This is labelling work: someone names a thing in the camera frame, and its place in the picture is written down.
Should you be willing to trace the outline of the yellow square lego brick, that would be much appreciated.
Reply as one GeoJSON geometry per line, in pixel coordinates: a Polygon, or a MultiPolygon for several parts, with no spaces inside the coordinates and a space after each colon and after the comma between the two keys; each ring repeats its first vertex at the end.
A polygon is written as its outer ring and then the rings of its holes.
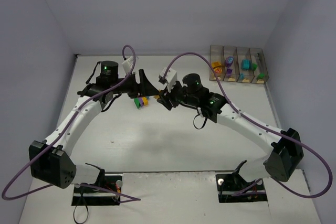
{"type": "Polygon", "coordinates": [[[222,67],[221,62],[219,62],[219,61],[212,62],[211,65],[212,65],[212,67],[213,67],[214,69],[216,69],[216,68],[221,68],[221,67],[222,67]]]}

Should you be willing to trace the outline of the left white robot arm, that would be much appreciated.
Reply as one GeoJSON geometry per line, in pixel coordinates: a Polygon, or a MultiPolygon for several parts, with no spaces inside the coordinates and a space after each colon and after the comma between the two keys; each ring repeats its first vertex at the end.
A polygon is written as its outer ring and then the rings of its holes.
{"type": "Polygon", "coordinates": [[[118,63],[99,61],[100,74],[94,83],[86,82],[86,87],[78,92],[79,98],[62,123],[43,141],[34,141],[29,147],[31,175],[39,180],[59,188],[71,184],[93,184],[102,186],[105,171],[97,165],[76,165],[71,154],[79,138],[91,121],[101,112],[105,112],[122,94],[130,98],[154,96],[159,93],[139,70],[140,80],[135,74],[119,78],[118,63]]]}

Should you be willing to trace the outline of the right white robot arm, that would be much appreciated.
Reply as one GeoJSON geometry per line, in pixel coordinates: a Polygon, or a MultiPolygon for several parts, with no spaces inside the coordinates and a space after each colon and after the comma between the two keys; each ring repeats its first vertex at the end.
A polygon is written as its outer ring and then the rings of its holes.
{"type": "Polygon", "coordinates": [[[256,119],[248,121],[243,113],[229,105],[223,95],[203,87],[198,74],[188,74],[181,82],[175,73],[161,74],[159,82],[165,88],[160,91],[158,102],[168,110],[178,105],[195,109],[202,117],[234,130],[265,152],[261,158],[242,161],[234,170],[234,174],[246,182],[268,177],[287,182],[303,159],[302,147],[287,139],[299,140],[297,131],[268,127],[256,119]]]}

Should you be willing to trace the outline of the purple oval paw lego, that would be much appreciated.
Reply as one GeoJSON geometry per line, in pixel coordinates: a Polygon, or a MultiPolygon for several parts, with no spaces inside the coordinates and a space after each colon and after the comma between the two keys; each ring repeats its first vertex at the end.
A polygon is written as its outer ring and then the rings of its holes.
{"type": "Polygon", "coordinates": [[[226,68],[230,68],[233,63],[234,63],[234,57],[233,56],[228,56],[225,59],[224,65],[225,65],[226,68]]]}

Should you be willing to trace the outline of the orange oval lego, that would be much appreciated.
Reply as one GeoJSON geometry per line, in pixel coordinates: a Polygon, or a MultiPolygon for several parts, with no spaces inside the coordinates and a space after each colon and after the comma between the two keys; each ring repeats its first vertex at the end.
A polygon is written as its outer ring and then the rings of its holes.
{"type": "Polygon", "coordinates": [[[222,73],[222,68],[219,67],[219,68],[214,68],[214,71],[216,74],[221,74],[222,73]]]}

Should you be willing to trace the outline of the green square lego brick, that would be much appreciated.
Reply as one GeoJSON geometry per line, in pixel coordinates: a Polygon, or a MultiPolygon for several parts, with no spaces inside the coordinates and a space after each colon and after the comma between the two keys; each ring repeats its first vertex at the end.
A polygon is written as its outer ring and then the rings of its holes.
{"type": "Polygon", "coordinates": [[[252,64],[252,70],[255,71],[258,68],[258,65],[256,63],[252,64]]]}

